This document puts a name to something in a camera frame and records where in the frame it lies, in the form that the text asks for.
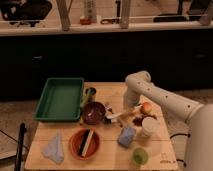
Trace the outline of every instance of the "towel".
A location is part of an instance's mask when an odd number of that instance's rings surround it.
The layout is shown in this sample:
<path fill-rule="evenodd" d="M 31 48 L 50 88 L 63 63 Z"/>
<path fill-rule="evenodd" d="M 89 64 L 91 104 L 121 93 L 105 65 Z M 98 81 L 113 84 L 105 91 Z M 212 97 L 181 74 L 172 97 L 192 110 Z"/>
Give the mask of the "towel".
<path fill-rule="evenodd" d="M 42 154 L 56 164 L 61 164 L 63 162 L 64 153 L 60 133 L 57 133 L 56 136 L 48 142 L 48 144 L 42 149 Z"/>

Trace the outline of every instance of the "red object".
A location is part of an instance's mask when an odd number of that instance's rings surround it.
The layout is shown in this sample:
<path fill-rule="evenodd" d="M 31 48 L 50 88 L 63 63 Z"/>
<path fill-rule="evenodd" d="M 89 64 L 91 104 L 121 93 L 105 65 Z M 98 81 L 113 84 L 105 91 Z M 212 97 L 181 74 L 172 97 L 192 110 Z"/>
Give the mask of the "red object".
<path fill-rule="evenodd" d="M 70 152 L 73 157 L 79 160 L 87 160 L 94 157 L 100 146 L 100 137 L 97 132 L 94 131 L 86 155 L 84 157 L 79 155 L 80 145 L 83 141 L 86 130 L 87 129 L 81 129 L 80 131 L 75 133 L 69 140 Z"/>
<path fill-rule="evenodd" d="M 141 113 L 149 114 L 151 111 L 152 111 L 152 105 L 151 105 L 150 102 L 142 103 L 142 105 L 140 107 L 140 112 Z"/>
<path fill-rule="evenodd" d="M 83 19 L 80 19 L 80 24 L 81 25 L 90 25 L 90 24 L 92 24 L 92 21 L 90 19 L 83 18 Z"/>

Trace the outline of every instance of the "bottle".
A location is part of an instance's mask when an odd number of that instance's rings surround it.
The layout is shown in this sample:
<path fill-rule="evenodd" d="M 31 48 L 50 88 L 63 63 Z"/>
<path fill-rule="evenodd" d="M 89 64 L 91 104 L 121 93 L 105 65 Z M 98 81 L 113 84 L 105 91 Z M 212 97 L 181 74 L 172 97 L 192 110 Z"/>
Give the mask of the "bottle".
<path fill-rule="evenodd" d="M 92 23 L 97 23 L 96 0 L 84 0 L 84 16 Z"/>

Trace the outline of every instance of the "brown bowl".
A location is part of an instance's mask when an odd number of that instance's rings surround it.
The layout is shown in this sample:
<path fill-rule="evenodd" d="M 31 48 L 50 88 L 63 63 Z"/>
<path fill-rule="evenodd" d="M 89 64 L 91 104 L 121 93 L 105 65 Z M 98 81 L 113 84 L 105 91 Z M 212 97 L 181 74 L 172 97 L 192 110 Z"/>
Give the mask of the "brown bowl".
<path fill-rule="evenodd" d="M 86 155 L 85 156 L 79 155 L 80 146 L 86 131 L 87 129 L 81 129 L 80 131 L 75 133 L 69 140 L 70 152 L 76 159 L 80 159 L 80 160 L 91 159 L 92 157 L 94 157 L 94 155 L 99 149 L 100 137 L 97 134 L 97 132 L 94 131 Z"/>
<path fill-rule="evenodd" d="M 105 107 L 100 102 L 86 104 L 82 111 L 83 121 L 89 125 L 99 124 L 105 117 Z"/>

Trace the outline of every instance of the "blue sponge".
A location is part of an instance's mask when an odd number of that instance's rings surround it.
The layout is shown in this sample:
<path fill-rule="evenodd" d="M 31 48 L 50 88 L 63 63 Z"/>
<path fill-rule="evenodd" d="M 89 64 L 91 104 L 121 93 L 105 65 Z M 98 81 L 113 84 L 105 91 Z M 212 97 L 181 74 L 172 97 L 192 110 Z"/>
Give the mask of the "blue sponge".
<path fill-rule="evenodd" d="M 120 136 L 118 137 L 118 143 L 128 148 L 135 136 L 136 130 L 132 127 L 124 127 Z"/>

